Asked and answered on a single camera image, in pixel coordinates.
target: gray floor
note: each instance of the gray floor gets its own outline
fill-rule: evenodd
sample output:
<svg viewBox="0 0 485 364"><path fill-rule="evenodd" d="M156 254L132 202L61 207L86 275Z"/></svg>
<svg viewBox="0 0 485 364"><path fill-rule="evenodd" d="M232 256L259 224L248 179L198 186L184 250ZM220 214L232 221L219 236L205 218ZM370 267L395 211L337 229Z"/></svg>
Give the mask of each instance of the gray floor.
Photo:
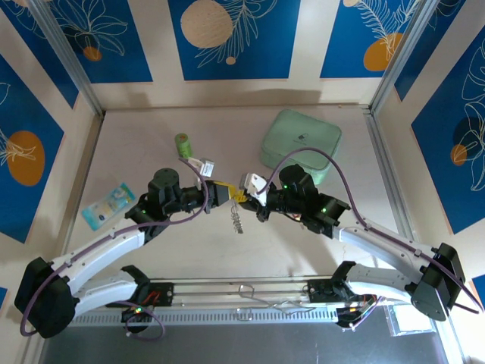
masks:
<svg viewBox="0 0 485 364"><path fill-rule="evenodd" d="M42 355L45 364L447 362L437 334L390 337L382 308L355 333L335 324L170 326L164 339L145 343L122 328L68 328Z"/></svg>

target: cable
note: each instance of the cable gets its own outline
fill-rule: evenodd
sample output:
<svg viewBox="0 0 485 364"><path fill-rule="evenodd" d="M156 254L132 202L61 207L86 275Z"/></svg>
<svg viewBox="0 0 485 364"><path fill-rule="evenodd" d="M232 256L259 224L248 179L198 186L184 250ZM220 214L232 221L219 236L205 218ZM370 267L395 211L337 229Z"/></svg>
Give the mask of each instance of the cable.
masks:
<svg viewBox="0 0 485 364"><path fill-rule="evenodd" d="M340 179L342 180L343 182L343 185L346 189L346 192L347 192L347 196L349 197L349 201L350 201L350 205L352 206L352 210L354 212L354 215L355 217L357 218L357 220L362 224L362 226L366 227L369 231L383 237L384 239L387 239L393 243L396 243L397 245L399 245L400 247L402 248L405 248L407 250L409 250L411 253L416 253L416 249L406 243L403 243L402 241L396 239L395 237L391 237L389 234L386 234L382 231L379 231L378 229L372 227L372 226L368 226L367 225L367 222L365 222L365 220L363 219L363 217L361 216L361 214L358 212L357 210L357 206L355 204L355 200L354 200L354 197L352 195L352 192L350 190L350 187L349 187L349 183L347 182L347 179L345 177L345 175L343 174L342 172L342 169L340 168L340 166L335 162L335 159L333 159L330 155L328 155L326 152L324 152L323 150L319 150L317 148L312 148L312 147L304 147L304 148L300 148L300 149L297 149L297 150L294 150L292 151L291 153L288 153L282 160L280 163L278 163L278 165L276 166L276 168L273 170L273 173L271 173L271 176L268 180L268 182L266 183L266 185L260 190L257 192L258 195L261 195L263 192L267 191L271 182L273 182L273 179L276 177L276 174L280 171L281 167L284 165L284 163L292 156L292 155L295 155L296 153L300 153L300 152L304 152L304 151L309 151L309 152L317 152L319 154L322 154L322 156L324 156L326 159L328 159L328 161L335 167L336 171L339 173L339 176L340 176ZM446 274L448 277L450 277L452 279L452 281L457 284L464 292L465 294L473 301L474 305L480 310L480 312L483 313L483 307L482 305L480 304L480 302L477 300L477 298L473 295L473 293L465 286L465 284L460 281L458 279L458 277L456 277L453 273L451 273L451 271L445 267L443 264L441 264L440 262L434 260L433 258L431 258L430 256L424 254L424 253L421 253L420 255L424 260L428 261L429 263L433 264L434 266L436 266L440 271L442 271L444 274ZM476 311L474 309L470 309L468 307L464 307L463 305L459 305L459 304L455 304L457 307L461 308L461 309L466 309L467 311L469 312L472 312L472 313L480 313L479 311Z"/></svg>
<svg viewBox="0 0 485 364"><path fill-rule="evenodd" d="M178 221L165 220L165 221L145 222L143 224L136 224L136 225L132 225L132 226L126 227L124 229L118 230L114 234L107 235L106 237L103 237L102 239L96 241L94 244L91 244L90 246L88 246L84 250L82 250L79 253L77 253L75 256L73 256L70 259L70 264L72 264L72 263L76 262L77 260L81 259L87 253L93 251L94 249L98 248L99 246L101 246L102 244L106 243L107 241L110 241L110 240L114 239L115 237L118 237L118 236L120 236L122 234L125 234L127 232L134 231L134 230L138 230L140 228L147 228L149 226L168 226L168 225L183 224L184 222L191 221L194 218L196 218L197 216L199 216L202 213L202 211L204 211L205 207L208 204L209 190L208 190L207 184L205 182L204 177L199 173L199 171L197 171L197 169L195 167L193 167L190 163L188 163L187 160L185 160L183 158L179 158L179 160L182 163L184 163L185 165L187 165L190 169L193 170L193 172L200 179L201 184L202 184L202 187L204 188L204 192L205 192L204 193L204 202L202 203L201 208L194 215L191 215L188 218L184 218L184 219L178 220ZM39 286L39 288L37 288L36 292L32 295L32 298L30 298L30 301L27 304L27 307L25 308L25 311L23 312L22 321L20 323L20 333L22 334L22 336L29 337L29 336L32 336L32 335L34 335L34 334L37 333L37 330L31 331L31 332L27 332L26 329L25 329L25 325L27 324L27 320L29 318L30 311L32 310L33 305L36 303L37 299L39 298L39 295L45 289L45 287L47 287L47 285L49 283L51 283L51 281L55 277L57 277L58 275L60 275L60 273L62 273L63 270L65 270L70 264L68 264L68 262L65 262L59 268L57 268L55 271L53 271L51 273L51 275L49 275L47 277L47 279L42 282L42 284Z"/></svg>
<svg viewBox="0 0 485 364"><path fill-rule="evenodd" d="M367 319L367 317L371 315L371 313L376 309L376 307L379 306L382 300L383 300L383 297L379 297L376 303L362 315L362 318L358 320L358 322L356 322L355 324L352 324L351 326L352 330L355 330L356 328L358 328L362 324L362 322L364 322Z"/></svg>
<svg viewBox="0 0 485 364"><path fill-rule="evenodd" d="M282 213L281 215L283 215L285 218L290 219L291 221L298 222L298 223L301 222L300 220L296 220L293 216L289 216L288 214Z"/></svg>
<svg viewBox="0 0 485 364"><path fill-rule="evenodd" d="M130 306L130 307L134 307L134 308L140 308L139 305L136 305L135 303L131 303L131 302L128 302L128 301L118 301L116 302L120 305L125 305L125 306ZM142 309L142 312L150 315L159 325L160 325L160 328L161 328L161 333L156 336L156 337L141 337L137 334L134 334L133 332L130 332L128 330L128 324L136 317L136 316L132 316L130 317L125 326L124 326L124 329L125 331L127 332L127 336L128 337L132 337L133 339L137 339L137 340L140 340L140 341L156 341L156 340L160 340L163 338L163 336L165 335L165 326L164 326L164 323L158 318L158 316L150 309L147 309L145 307L141 307Z"/></svg>

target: blue package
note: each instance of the blue package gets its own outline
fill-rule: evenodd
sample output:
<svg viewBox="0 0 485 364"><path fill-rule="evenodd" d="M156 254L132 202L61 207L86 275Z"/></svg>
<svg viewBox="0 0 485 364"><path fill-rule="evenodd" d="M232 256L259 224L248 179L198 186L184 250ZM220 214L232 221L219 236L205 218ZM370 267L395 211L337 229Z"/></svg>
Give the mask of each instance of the blue package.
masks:
<svg viewBox="0 0 485 364"><path fill-rule="evenodd" d="M112 190L99 202L86 207L83 210L83 217L94 230L98 230L107 220L115 216L124 206L135 200L135 195L126 184L121 184Z"/></svg>

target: mint green bag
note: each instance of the mint green bag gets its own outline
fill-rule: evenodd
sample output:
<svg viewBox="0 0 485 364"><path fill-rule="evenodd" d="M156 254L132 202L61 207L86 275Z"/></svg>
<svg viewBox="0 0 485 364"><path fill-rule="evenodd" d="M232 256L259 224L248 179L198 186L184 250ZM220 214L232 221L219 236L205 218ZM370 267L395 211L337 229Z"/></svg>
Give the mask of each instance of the mint green bag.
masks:
<svg viewBox="0 0 485 364"><path fill-rule="evenodd" d="M264 137L261 163L275 168L285 155L305 146L319 148L334 158L341 139L342 131L338 126L297 111L283 110ZM331 167L325 157L309 151L293 155L284 166L294 164L301 165L316 185L322 183Z"/></svg>

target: orange circle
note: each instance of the orange circle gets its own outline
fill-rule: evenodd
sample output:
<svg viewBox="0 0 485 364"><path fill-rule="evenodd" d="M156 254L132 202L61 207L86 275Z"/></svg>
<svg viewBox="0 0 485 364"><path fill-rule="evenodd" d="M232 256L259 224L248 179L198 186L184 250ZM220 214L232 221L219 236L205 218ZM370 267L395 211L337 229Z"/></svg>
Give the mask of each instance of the orange circle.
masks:
<svg viewBox="0 0 485 364"><path fill-rule="evenodd" d="M24 186L38 184L44 173L45 154L44 146L37 135L25 130L14 133L8 139L7 151L11 153L7 157L11 176Z"/></svg>
<svg viewBox="0 0 485 364"><path fill-rule="evenodd" d="M467 149L462 144L457 144L452 149L452 162L457 165L463 165L467 161Z"/></svg>
<svg viewBox="0 0 485 364"><path fill-rule="evenodd" d="M97 62L101 61L102 54L99 49L92 46L87 46L83 49L84 57L88 58L90 61Z"/></svg>
<svg viewBox="0 0 485 364"><path fill-rule="evenodd" d="M369 71L385 71L401 38L401 33L392 33L372 43L365 52L364 67Z"/></svg>

